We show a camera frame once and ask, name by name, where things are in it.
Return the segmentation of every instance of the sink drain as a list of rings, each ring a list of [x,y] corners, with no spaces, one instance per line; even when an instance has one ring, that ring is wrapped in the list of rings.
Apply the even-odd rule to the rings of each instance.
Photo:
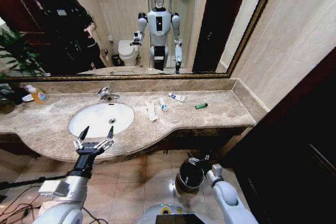
[[[115,123],[117,120],[115,118],[109,120],[109,124]]]

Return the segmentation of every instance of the name badge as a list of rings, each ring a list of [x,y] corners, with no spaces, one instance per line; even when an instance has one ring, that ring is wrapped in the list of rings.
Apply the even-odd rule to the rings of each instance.
[[[57,10],[57,13],[58,13],[59,16],[66,16],[67,15],[67,12],[63,9]]]

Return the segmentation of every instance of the mirror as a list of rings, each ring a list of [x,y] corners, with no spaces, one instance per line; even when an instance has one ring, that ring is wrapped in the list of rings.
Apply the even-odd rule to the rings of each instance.
[[[2,79],[229,77],[267,0],[4,0]]]

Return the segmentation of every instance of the trash can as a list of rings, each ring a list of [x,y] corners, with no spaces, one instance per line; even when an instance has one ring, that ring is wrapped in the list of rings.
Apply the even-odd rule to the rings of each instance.
[[[186,160],[176,175],[178,187],[187,193],[197,190],[204,181],[204,172],[199,166]]]
[[[124,64],[124,62],[120,59],[119,55],[112,55],[112,62],[115,67],[120,67]]]

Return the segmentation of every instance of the humanoid robot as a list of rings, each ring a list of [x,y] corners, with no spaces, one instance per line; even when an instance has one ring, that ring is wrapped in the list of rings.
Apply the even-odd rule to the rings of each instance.
[[[85,142],[87,127],[77,139],[74,146],[79,157],[74,168],[67,173],[65,181],[46,180],[39,193],[53,195],[52,201],[42,204],[39,217],[33,224],[81,224],[83,221],[82,208],[86,200],[87,186],[95,157],[102,154],[114,143],[113,126],[108,136],[100,143]],[[221,207],[226,224],[258,224],[252,213],[240,201],[236,189],[221,176],[222,167],[219,164],[205,168],[204,174],[214,190],[216,200]],[[138,224],[184,223],[184,224],[215,224],[208,217],[188,213],[183,208],[173,205],[160,204],[146,210]]]
[[[148,23],[151,34],[151,65],[155,69],[163,70],[168,57],[168,47],[166,46],[167,36],[171,26],[174,31],[175,43],[175,65],[176,73],[180,73],[182,64],[182,40],[180,39],[180,16],[178,13],[171,14],[163,7],[164,0],[154,0],[155,8],[147,15],[139,13],[139,31],[134,33],[134,41],[131,45],[142,45],[145,36],[145,28]]]

